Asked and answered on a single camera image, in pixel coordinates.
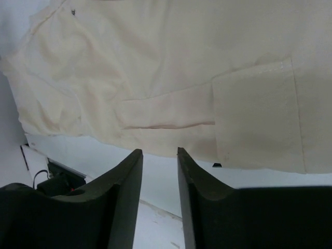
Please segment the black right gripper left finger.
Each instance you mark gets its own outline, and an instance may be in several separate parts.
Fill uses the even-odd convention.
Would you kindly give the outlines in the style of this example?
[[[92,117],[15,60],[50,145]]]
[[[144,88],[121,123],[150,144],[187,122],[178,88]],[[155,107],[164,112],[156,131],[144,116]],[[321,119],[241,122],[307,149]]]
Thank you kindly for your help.
[[[1,188],[1,248],[132,248],[143,153],[66,195],[21,183]]]

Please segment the beige cargo trousers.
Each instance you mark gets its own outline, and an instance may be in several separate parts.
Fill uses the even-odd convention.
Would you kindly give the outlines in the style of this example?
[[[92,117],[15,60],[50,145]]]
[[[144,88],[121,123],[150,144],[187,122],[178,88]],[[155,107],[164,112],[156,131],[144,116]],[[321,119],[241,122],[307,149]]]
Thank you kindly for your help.
[[[51,1],[1,70],[29,134],[331,172],[331,1]]]

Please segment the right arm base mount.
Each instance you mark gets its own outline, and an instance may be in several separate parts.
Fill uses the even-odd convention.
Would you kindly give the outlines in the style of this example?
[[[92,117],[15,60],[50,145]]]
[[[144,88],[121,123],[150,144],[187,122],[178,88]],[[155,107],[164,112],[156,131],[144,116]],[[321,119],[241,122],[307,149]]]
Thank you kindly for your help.
[[[49,196],[66,195],[86,184],[86,176],[47,158],[29,145],[20,146],[32,187]]]

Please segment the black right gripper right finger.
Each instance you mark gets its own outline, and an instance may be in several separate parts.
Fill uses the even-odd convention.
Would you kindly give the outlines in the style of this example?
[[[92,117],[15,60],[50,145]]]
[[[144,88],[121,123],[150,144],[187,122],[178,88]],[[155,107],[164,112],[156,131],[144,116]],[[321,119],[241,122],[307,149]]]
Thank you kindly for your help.
[[[186,248],[331,248],[331,187],[235,189],[177,160]]]

